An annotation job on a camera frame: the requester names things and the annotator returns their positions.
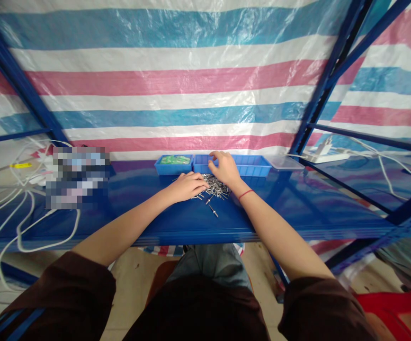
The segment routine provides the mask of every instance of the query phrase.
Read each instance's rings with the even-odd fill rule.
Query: floor
[[[132,248],[115,263],[111,272],[117,280],[117,292],[101,341],[120,341],[143,311],[146,298],[158,266],[176,258],[160,257]],[[253,284],[253,290],[266,322],[272,341],[286,340],[277,326],[283,305],[277,303],[277,282],[272,275],[274,266],[262,243],[246,243],[243,262]],[[366,266],[352,283],[357,293],[401,292],[401,282],[393,270],[379,260]]]
[[[44,251],[34,254],[13,254],[5,256],[6,261],[27,272],[39,276],[43,269],[59,257],[62,251]],[[156,269],[172,257],[161,257],[140,251],[137,248],[127,250],[114,264],[111,272],[116,278],[117,291],[114,305],[109,316],[102,341],[121,341],[145,306],[146,298]],[[277,282],[272,275],[274,266],[270,256],[261,243],[246,243],[243,262],[253,284],[254,294],[258,299],[272,341],[286,340],[277,330],[283,314],[283,305],[276,302]],[[401,282],[393,270],[374,259],[354,278],[351,288],[359,293],[402,292]],[[0,312],[15,298],[15,294],[0,293]],[[394,340],[379,326],[379,333],[385,335],[382,340]]]

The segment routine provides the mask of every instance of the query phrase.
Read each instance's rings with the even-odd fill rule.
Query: green item in bin
[[[182,155],[168,155],[161,159],[160,164],[189,164],[190,158]]]

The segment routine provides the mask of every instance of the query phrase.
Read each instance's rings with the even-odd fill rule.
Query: forearm
[[[163,191],[124,213],[73,248],[73,252],[109,266],[125,252],[145,228],[172,203]]]
[[[236,197],[251,188],[238,179],[230,188]],[[300,277],[334,278],[330,270],[303,238],[256,193],[241,200],[256,233],[280,263],[290,280]]]

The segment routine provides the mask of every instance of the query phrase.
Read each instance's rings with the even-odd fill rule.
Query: blue plastic tray
[[[168,155],[162,155],[156,162],[155,162],[155,168],[157,169],[158,175],[180,175],[182,173],[187,174],[188,172],[191,172],[191,165],[193,163],[193,155],[182,155],[185,157],[190,158],[190,163],[189,164],[180,164],[180,165],[173,165],[173,164],[166,164],[162,165],[160,164],[161,159],[165,156],[169,156],[172,154]]]
[[[272,165],[261,155],[232,155],[242,176],[266,177]],[[196,155],[193,160],[193,171],[201,174],[210,174],[208,163],[213,157],[209,155]]]

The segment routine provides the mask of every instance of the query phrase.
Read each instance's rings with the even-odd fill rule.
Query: brown sleeve
[[[99,340],[111,311],[116,281],[108,269],[67,252],[11,303],[0,324],[17,317],[0,332],[6,340],[40,308],[44,310],[21,340]]]
[[[335,279],[293,280],[278,330],[290,341],[377,340],[358,301]]]

